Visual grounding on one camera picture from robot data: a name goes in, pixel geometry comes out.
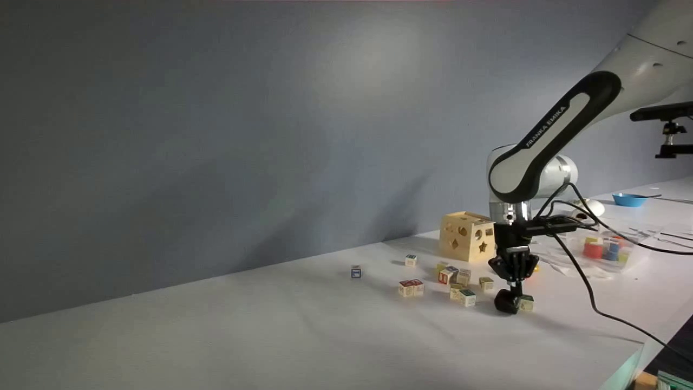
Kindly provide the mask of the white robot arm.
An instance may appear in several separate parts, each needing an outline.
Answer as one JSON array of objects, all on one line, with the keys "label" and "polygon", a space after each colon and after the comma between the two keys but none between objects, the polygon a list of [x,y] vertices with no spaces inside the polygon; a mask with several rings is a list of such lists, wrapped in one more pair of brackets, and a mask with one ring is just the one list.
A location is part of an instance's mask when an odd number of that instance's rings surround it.
[{"label": "white robot arm", "polygon": [[516,146],[500,148],[488,164],[489,210],[496,221],[496,255],[489,266],[509,289],[499,302],[520,299],[536,271],[534,237],[550,234],[531,220],[527,203],[554,198],[577,181],[560,161],[562,150],[587,126],[630,113],[634,121],[673,121],[692,113],[689,103],[665,98],[693,80],[693,0],[657,0],[600,65],[580,79]]}]

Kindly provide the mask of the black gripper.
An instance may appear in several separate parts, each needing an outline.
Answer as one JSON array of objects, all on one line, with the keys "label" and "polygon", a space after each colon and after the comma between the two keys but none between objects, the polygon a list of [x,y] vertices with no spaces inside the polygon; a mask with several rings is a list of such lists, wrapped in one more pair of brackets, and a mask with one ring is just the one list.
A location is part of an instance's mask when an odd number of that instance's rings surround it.
[{"label": "black gripper", "polygon": [[534,275],[537,266],[537,255],[531,251],[534,234],[525,223],[496,223],[496,255],[489,261],[499,280],[499,292],[514,292],[514,297],[523,297],[523,282]]}]

